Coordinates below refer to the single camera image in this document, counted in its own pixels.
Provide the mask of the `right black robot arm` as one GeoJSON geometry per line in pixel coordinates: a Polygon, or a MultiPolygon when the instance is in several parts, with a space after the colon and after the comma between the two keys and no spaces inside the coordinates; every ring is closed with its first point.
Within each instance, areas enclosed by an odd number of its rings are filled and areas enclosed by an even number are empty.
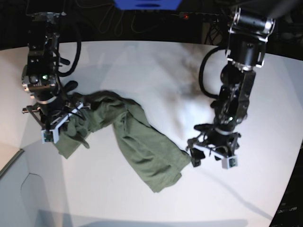
{"type": "Polygon", "coordinates": [[[74,101],[68,92],[78,83],[69,81],[62,85],[61,78],[71,75],[78,64],[81,51],[81,36],[76,25],[72,28],[76,35],[76,54],[73,62],[59,54],[61,20],[63,13],[37,12],[32,18],[29,34],[27,64],[22,72],[23,89],[35,100],[34,105],[23,108],[41,127],[42,142],[56,144],[60,128],[72,115],[83,119],[81,101],[74,101]]]}

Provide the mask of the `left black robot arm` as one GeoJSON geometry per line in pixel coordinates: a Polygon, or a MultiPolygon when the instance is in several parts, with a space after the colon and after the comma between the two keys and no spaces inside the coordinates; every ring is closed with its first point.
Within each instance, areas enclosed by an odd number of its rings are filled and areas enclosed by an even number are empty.
{"type": "Polygon", "coordinates": [[[232,8],[228,26],[228,43],[210,50],[199,69],[199,86],[204,95],[213,99],[211,108],[215,117],[212,123],[195,125],[199,135],[187,141],[194,167],[200,166],[205,158],[205,149],[214,154],[225,169],[238,165],[235,151],[240,147],[238,139],[241,134],[235,128],[247,118],[256,76],[254,68],[264,65],[266,45],[275,20],[236,6],[232,8]],[[228,63],[220,75],[220,92],[215,95],[204,87],[204,70],[207,60],[220,50],[225,51],[228,63]]]}

